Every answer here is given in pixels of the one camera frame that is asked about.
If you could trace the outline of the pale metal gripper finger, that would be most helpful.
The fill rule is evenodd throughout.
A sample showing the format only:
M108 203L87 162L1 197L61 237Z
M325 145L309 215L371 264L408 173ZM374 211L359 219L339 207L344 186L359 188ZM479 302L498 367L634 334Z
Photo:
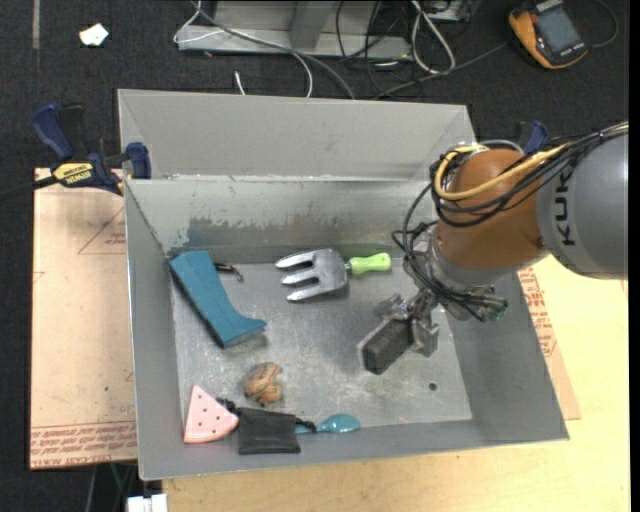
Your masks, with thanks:
M424 357L431 357L438 349L440 325L428 320L413 320L412 350Z
M404 321L408 318L408 302L399 294L380 302L374 308L374 314L382 319Z

